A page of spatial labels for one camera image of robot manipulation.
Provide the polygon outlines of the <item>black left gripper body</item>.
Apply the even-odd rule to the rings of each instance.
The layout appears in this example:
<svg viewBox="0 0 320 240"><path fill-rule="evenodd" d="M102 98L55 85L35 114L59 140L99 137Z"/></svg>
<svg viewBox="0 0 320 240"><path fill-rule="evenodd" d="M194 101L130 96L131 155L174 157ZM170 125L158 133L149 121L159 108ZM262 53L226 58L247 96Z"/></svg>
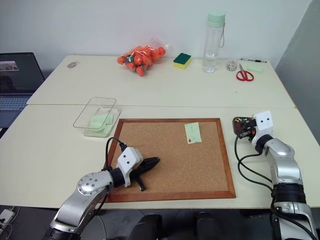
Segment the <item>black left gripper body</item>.
<svg viewBox="0 0 320 240"><path fill-rule="evenodd" d="M135 180L137 176L148 170L148 163L143 161L137 168L133 169L129 175L131 180Z"/></svg>

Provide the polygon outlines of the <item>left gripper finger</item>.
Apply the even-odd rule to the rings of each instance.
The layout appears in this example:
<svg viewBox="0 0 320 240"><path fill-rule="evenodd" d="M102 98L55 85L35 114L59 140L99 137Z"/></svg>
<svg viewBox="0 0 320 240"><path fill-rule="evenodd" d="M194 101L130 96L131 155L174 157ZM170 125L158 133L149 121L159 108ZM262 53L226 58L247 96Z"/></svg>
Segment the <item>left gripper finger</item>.
<svg viewBox="0 0 320 240"><path fill-rule="evenodd" d="M146 186L144 185L144 183L143 183L140 175L137 175L137 176L135 177L135 181L136 181L137 184L139 185L140 190L141 190L142 192L146 190Z"/></svg>
<svg viewBox="0 0 320 240"><path fill-rule="evenodd" d="M145 158L142 163L143 163L143 169L144 171L149 171L153 167L155 167L159 162L160 162L159 157L149 157Z"/></svg>

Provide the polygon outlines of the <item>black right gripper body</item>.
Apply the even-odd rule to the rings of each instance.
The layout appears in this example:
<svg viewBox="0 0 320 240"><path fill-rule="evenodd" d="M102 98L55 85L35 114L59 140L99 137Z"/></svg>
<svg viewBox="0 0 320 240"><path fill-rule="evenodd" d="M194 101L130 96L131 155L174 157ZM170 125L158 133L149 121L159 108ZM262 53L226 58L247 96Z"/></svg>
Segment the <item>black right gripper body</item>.
<svg viewBox="0 0 320 240"><path fill-rule="evenodd" d="M246 132L250 132L250 134L255 134L256 133L257 122L256 122L256 120L254 118L251 118L250 122L248 124L242 125L242 126L246 126L247 127L247 131Z"/></svg>

